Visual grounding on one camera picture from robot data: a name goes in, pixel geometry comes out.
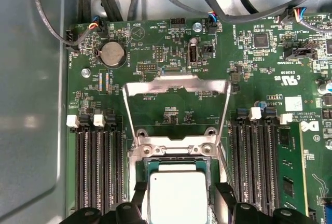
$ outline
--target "colored wires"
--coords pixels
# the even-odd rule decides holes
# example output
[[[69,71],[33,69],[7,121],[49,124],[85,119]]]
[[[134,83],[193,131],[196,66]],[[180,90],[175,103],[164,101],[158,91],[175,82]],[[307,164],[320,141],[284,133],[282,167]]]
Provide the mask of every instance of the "colored wires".
[[[216,12],[221,21],[228,23],[248,23],[259,20],[261,18],[279,15],[282,12],[284,12],[285,9],[289,8],[289,6],[299,5],[306,0],[292,0],[287,2],[286,4],[277,6],[270,10],[262,11],[251,15],[243,15],[243,16],[230,16],[225,14],[225,12],[221,9],[220,5],[218,4],[217,0],[205,0],[205,1],[211,7],[211,9]]]
[[[99,16],[95,16],[93,18],[93,22],[89,24],[88,29],[93,30],[94,28],[98,27],[99,26],[98,22],[99,22]]]
[[[213,22],[217,22],[217,15],[214,13],[214,11],[210,11],[207,14],[212,18]]]
[[[307,10],[306,8],[294,8],[294,16],[295,16],[297,23],[305,26],[306,28],[308,28],[312,31],[316,31],[319,33],[332,33],[332,30],[317,28],[316,26],[307,23],[304,20],[304,14],[305,14],[306,10]]]

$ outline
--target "capacitor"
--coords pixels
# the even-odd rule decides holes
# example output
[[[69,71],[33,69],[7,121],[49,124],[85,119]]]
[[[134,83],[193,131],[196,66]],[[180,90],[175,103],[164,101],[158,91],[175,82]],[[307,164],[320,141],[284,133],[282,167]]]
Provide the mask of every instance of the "capacitor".
[[[324,95],[324,94],[328,94],[328,93],[332,93],[332,83],[325,83],[325,84],[321,84],[318,87],[318,93]]]
[[[261,110],[264,110],[268,106],[265,101],[256,101],[254,105],[260,107]]]
[[[119,68],[127,60],[125,49],[116,41],[103,45],[100,50],[96,51],[96,56],[108,68]]]

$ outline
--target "metal screw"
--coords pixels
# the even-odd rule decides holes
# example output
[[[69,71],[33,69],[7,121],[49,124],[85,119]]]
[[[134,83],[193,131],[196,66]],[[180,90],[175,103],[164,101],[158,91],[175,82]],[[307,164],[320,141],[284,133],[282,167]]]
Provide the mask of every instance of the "metal screw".
[[[248,204],[241,204],[240,206],[241,206],[241,208],[243,208],[244,210],[249,210],[249,209],[250,209],[250,205],[248,205]]]
[[[195,32],[201,32],[203,30],[203,26],[199,22],[194,23],[193,26],[192,26],[192,30],[195,31]]]
[[[211,152],[211,146],[210,145],[204,145],[203,146],[203,151],[204,151],[204,153],[206,153],[206,154],[210,154],[210,152]]]
[[[289,212],[288,210],[285,210],[285,209],[281,210],[280,214],[282,214],[284,216],[291,216],[292,215],[291,212]]]
[[[93,214],[94,214],[93,211],[87,211],[87,212],[85,213],[85,216],[90,216],[90,215],[93,215]]]
[[[90,75],[91,75],[91,70],[89,70],[88,68],[83,68],[82,71],[81,71],[81,75],[84,78],[89,78]]]
[[[143,148],[143,152],[144,152],[145,155],[149,155],[151,150],[152,149],[151,149],[150,146],[144,146],[144,148]]]
[[[332,139],[328,139],[325,142],[325,147],[326,147],[326,149],[332,150]]]

